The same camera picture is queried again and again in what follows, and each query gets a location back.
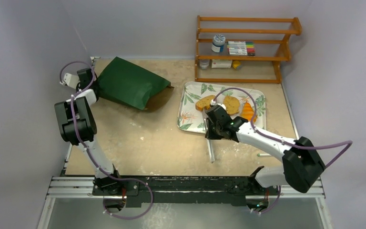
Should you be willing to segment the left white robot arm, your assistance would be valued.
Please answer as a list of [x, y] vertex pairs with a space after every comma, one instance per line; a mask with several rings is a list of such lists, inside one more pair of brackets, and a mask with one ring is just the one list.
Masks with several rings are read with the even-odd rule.
[[88, 158], [95, 170], [95, 189], [118, 195], [123, 189], [123, 182], [99, 145], [96, 138], [97, 125], [90, 109], [98, 100], [95, 91], [91, 89], [94, 76], [89, 68], [77, 71], [77, 75], [80, 83], [76, 96], [54, 105], [60, 135], [65, 142], [76, 146]]

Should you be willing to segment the green paper bag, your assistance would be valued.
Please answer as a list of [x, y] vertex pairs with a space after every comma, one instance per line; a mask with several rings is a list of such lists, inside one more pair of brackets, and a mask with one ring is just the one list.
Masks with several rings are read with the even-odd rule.
[[164, 106], [174, 91], [169, 80], [119, 57], [104, 68], [96, 83], [99, 97], [147, 112]]

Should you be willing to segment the metal tongs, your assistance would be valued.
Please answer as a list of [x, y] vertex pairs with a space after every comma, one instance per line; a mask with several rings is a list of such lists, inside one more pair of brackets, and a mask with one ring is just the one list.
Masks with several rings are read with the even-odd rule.
[[209, 126], [208, 126], [208, 121], [207, 121], [206, 110], [207, 109], [204, 108], [203, 111], [202, 111], [203, 123], [204, 123], [204, 131], [205, 131], [205, 139], [206, 139], [206, 142], [207, 142], [208, 154], [209, 154], [210, 162], [211, 163], [214, 163], [215, 162], [214, 149], [213, 149], [213, 146], [212, 146], [211, 139], [208, 138]]

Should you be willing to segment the brown fake bread roll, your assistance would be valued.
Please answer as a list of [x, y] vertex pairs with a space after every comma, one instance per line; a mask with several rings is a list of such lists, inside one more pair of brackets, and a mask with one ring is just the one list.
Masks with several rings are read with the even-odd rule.
[[239, 108], [241, 106], [240, 101], [233, 96], [225, 96], [223, 104], [226, 107], [226, 111], [229, 115], [235, 115], [239, 113]]

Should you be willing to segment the orange fake croissant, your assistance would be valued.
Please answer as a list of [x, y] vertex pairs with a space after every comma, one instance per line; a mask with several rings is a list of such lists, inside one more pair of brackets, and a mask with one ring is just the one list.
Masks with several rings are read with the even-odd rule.
[[251, 118], [253, 117], [254, 123], [257, 120], [257, 115], [255, 114], [254, 109], [248, 102], [243, 104], [242, 112], [240, 113], [240, 117], [248, 120], [249, 122], [251, 121]]

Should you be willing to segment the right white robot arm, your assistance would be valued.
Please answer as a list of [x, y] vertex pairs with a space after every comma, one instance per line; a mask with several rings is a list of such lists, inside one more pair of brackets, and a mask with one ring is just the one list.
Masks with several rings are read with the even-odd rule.
[[259, 167], [250, 175], [248, 187], [254, 194], [282, 185], [306, 193], [326, 169], [308, 138], [292, 139], [259, 129], [240, 116], [231, 118], [221, 105], [204, 111], [204, 120], [207, 139], [228, 139], [254, 146], [282, 163], [277, 167]]

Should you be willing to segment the brown fake bread slice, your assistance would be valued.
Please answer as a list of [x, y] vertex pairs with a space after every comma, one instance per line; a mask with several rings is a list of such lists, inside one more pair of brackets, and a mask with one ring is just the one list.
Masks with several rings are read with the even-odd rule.
[[209, 95], [201, 98], [195, 103], [195, 109], [198, 111], [208, 110], [211, 107], [211, 101], [215, 98], [215, 95]]

